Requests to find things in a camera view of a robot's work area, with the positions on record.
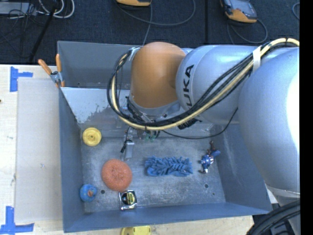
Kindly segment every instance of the gray bin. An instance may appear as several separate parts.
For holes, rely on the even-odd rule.
[[[118,192],[101,179],[102,165],[119,159],[127,126],[106,102],[106,86],[118,57],[133,46],[58,42],[66,87],[59,90],[60,151],[64,232],[79,232],[131,226],[266,214],[272,210],[264,180],[253,163],[237,124],[212,138],[221,155],[201,174],[199,160],[211,139],[186,140],[165,133],[153,142],[140,140],[133,132],[132,158],[126,163],[133,172],[129,190],[134,190],[137,208],[121,211]],[[129,90],[130,64],[126,63],[122,93]],[[87,146],[82,132],[88,127],[101,131],[97,146]],[[221,126],[199,123],[184,130],[168,130],[185,137],[208,136]],[[144,162],[150,156],[185,157],[193,165],[186,177],[148,176]],[[83,184],[98,188],[96,198],[80,199]]]

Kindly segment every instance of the yellow ball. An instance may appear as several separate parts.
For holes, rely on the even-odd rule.
[[[83,141],[86,145],[96,146],[101,141],[101,132],[96,128],[88,128],[83,132]]]

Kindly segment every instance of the yellow cable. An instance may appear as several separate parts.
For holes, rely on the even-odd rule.
[[[270,49],[270,47],[280,44],[280,43],[285,43],[285,42],[289,42],[289,43],[293,43],[297,46],[299,46],[299,41],[292,39],[292,38],[280,38],[280,39],[276,39],[273,40],[272,42],[270,42],[269,44],[267,44],[263,49],[261,49],[261,57]],[[224,94],[226,94],[226,92],[228,90],[230,90],[233,86],[236,85],[236,83],[238,81],[240,81],[245,74],[250,70],[250,68],[253,66],[253,61],[250,61],[250,63],[227,85],[225,86],[224,89],[222,89],[214,98],[212,98],[209,102],[207,102],[205,105],[203,105],[200,109],[196,110],[195,112],[193,112],[192,114],[188,115],[187,117],[175,122],[175,123],[171,123],[168,125],[164,125],[164,126],[145,126],[145,125],[140,125],[140,124],[136,124],[133,123],[125,118],[123,118],[122,116],[118,116],[123,122],[125,122],[126,124],[128,124],[129,126],[131,126],[132,128],[135,129],[141,129],[141,130],[149,130],[149,131],[161,131],[161,130],[166,130],[166,129],[170,129],[173,127],[177,127],[181,124],[186,123],[187,121],[193,119],[194,117],[196,117],[197,115],[201,114],[202,112],[204,112],[206,109],[208,109],[210,106],[212,106],[215,102],[217,102]],[[112,79],[112,87],[111,90],[114,91],[115,89],[115,76]],[[115,93],[112,93],[112,103],[114,108],[118,111],[118,106],[116,104],[116,98],[115,98]]]

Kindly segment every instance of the black carpet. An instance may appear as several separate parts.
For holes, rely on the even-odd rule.
[[[9,1],[31,1],[37,10],[43,11],[38,0]],[[41,1],[48,10],[52,8],[52,0]],[[126,14],[114,0],[74,0],[73,15],[51,20],[32,60],[30,54],[49,16],[38,13],[12,19],[13,13],[1,15],[0,63],[37,64],[38,59],[44,59],[47,64],[55,65],[60,40],[121,45],[163,41],[189,48],[216,44],[258,46],[281,37],[300,40],[300,0],[250,2],[259,21],[232,28],[220,0],[152,0],[152,7],[125,10],[142,20]],[[64,4],[62,12],[70,13],[70,0],[64,0]],[[149,28],[143,20],[150,20],[151,11],[153,23]]]

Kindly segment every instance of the blue tape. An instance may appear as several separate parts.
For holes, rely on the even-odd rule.
[[[10,76],[10,92],[16,92],[18,90],[18,78],[19,77],[33,77],[32,72],[20,72],[19,70],[11,66]]]
[[[34,223],[29,225],[15,225],[13,207],[7,206],[5,210],[5,224],[1,225],[0,234],[15,235],[15,233],[28,233],[34,230]]]

